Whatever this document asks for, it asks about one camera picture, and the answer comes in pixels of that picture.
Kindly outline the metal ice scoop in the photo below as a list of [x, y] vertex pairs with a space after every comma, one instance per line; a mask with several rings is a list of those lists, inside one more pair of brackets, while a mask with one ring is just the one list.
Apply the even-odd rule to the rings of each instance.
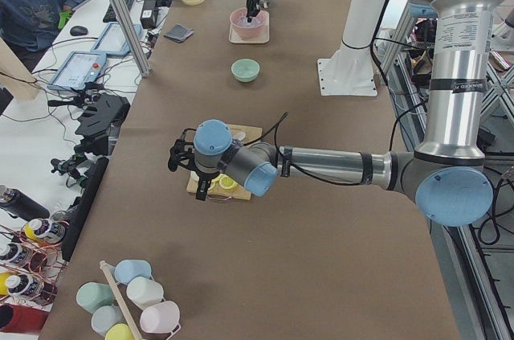
[[271, 1], [272, 0], [263, 0], [263, 2], [262, 2], [263, 9], [265, 9], [265, 10], [268, 9], [271, 4]]

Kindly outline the pile of clear ice cubes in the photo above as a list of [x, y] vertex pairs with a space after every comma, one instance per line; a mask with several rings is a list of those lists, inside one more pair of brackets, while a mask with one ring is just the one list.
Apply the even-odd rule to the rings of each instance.
[[239, 14], [236, 14], [232, 17], [232, 23], [238, 28], [253, 29], [261, 27], [263, 25], [263, 20], [257, 16], [254, 17], [251, 22], [248, 22], [247, 16], [240, 12]]

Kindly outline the pink bowl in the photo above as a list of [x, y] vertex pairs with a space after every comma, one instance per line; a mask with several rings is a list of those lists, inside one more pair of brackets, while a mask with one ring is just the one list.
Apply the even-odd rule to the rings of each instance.
[[239, 8], [230, 14], [229, 20], [230, 28], [241, 39], [255, 39], [265, 32], [265, 27], [269, 21], [269, 14], [261, 10], [249, 21], [247, 9]]

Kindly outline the mint green bowl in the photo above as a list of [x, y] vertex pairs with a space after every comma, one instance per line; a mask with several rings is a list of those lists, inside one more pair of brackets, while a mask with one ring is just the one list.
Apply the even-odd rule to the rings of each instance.
[[260, 65], [253, 59], [238, 59], [230, 67], [232, 76], [241, 83], [254, 81], [260, 72]]

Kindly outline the cream rectangular tray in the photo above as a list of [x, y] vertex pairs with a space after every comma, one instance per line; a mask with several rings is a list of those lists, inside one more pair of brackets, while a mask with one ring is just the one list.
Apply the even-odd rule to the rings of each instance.
[[243, 44], [243, 43], [263, 44], [263, 43], [267, 43], [269, 41], [269, 38], [270, 38], [269, 21], [265, 27], [265, 32], [255, 39], [241, 39], [237, 34], [235, 34], [235, 32], [231, 28], [229, 30], [229, 37], [228, 37], [229, 41], [231, 43], [235, 43], [235, 44]]

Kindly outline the bamboo cutting board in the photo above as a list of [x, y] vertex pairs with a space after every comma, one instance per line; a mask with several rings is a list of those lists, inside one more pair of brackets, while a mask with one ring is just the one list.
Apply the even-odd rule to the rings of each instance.
[[[263, 129], [260, 127], [234, 124], [228, 124], [227, 126], [229, 127], [233, 137], [235, 136], [235, 134], [240, 132], [244, 132], [246, 134], [243, 143], [248, 143], [252, 140], [255, 140], [256, 138], [261, 137], [263, 134]], [[216, 181], [216, 186], [211, 195], [207, 194], [207, 199], [214, 201], [229, 201], [232, 199], [247, 201], [251, 199], [251, 192], [245, 190], [242, 185], [239, 185], [237, 188], [233, 190], [223, 190], [218, 184], [219, 176], [213, 179], [214, 181]], [[198, 180], [199, 177], [196, 175], [196, 173], [191, 172], [190, 179], [188, 180], [188, 183], [186, 185], [186, 191], [188, 193], [195, 195], [198, 186]]]

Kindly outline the light blue cup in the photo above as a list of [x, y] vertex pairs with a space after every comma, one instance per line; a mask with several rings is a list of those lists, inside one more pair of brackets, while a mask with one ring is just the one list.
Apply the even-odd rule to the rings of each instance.
[[128, 285], [134, 278], [144, 277], [149, 279], [152, 276], [152, 268], [146, 260], [122, 260], [114, 271], [114, 277], [118, 283]]

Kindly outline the white cup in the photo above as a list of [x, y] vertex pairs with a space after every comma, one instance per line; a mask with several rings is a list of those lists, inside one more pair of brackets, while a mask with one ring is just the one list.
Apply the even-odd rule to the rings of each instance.
[[156, 305], [164, 299], [162, 285], [144, 277], [132, 279], [127, 285], [126, 293], [128, 299], [141, 310]]

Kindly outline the wooden cup rack stick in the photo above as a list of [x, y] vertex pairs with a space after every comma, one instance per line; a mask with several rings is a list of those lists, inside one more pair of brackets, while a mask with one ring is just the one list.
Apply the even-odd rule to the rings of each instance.
[[104, 274], [104, 277], [105, 277], [110, 289], [112, 290], [113, 296], [115, 297], [116, 302], [120, 307], [122, 315], [129, 327], [129, 330], [130, 330], [132, 336], [136, 340], [143, 340], [141, 332], [139, 331], [137, 324], [135, 323], [129, 308], [128, 308], [126, 302], [124, 301], [123, 295], [121, 294], [121, 292], [116, 284], [116, 280], [115, 280], [114, 276], [112, 275], [111, 265], [108, 264], [105, 260], [101, 260], [99, 262], [99, 268], [100, 268], [101, 272]]

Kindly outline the pink cup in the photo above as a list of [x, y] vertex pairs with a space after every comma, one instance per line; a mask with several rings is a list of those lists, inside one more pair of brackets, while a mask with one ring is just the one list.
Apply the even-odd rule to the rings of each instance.
[[141, 329], [149, 334], [176, 333], [180, 328], [180, 309], [174, 301], [163, 301], [144, 309]]

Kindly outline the teach pendant tablet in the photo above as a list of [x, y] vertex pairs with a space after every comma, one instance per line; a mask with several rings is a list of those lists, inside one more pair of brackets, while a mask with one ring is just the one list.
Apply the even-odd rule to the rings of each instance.
[[107, 63], [103, 52], [73, 51], [51, 78], [47, 88], [53, 91], [75, 91], [94, 83]]
[[91, 52], [102, 53], [108, 57], [123, 57], [130, 52], [128, 40], [117, 22], [107, 23]]

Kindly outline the mint green cup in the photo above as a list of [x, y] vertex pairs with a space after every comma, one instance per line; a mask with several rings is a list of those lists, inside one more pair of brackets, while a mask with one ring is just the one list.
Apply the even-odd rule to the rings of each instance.
[[109, 285], [88, 282], [80, 286], [75, 300], [87, 312], [95, 313], [103, 306], [112, 305], [115, 297]]

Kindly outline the yellow cup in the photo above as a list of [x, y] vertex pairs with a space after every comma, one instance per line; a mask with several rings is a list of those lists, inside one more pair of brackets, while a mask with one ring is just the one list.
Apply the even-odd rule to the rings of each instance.
[[134, 336], [129, 326], [124, 323], [118, 323], [112, 326], [106, 333], [105, 340], [134, 340]]

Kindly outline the near teach pendant tablet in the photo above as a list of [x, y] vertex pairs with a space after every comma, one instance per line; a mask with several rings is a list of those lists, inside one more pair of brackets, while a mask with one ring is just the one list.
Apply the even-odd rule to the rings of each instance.
[[53, 91], [75, 91], [94, 83], [107, 63], [103, 52], [73, 51], [51, 78], [47, 88]]

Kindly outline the black computer mouse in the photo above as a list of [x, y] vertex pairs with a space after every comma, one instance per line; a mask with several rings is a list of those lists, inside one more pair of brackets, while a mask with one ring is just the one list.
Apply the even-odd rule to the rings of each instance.
[[69, 34], [71, 36], [85, 36], [88, 34], [88, 29], [84, 26], [73, 26], [70, 29]]

